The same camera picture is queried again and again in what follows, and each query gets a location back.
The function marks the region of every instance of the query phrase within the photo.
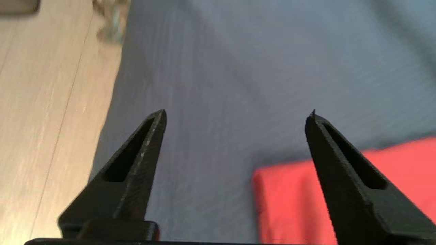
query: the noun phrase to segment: gray fabric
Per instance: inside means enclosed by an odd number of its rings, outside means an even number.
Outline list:
[[[91,177],[166,109],[146,219],[257,242],[251,176],[309,157],[313,109],[360,149],[436,131],[436,2],[136,0]]]

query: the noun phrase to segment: light wood surface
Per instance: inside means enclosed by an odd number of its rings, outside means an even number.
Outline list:
[[[86,184],[120,47],[95,39],[90,0],[44,0],[0,19],[0,244],[59,234]]]

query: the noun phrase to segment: red cloth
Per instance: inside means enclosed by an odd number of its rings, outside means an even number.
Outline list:
[[[436,138],[364,155],[436,222]],[[253,184],[262,243],[337,244],[311,160],[259,169]]]

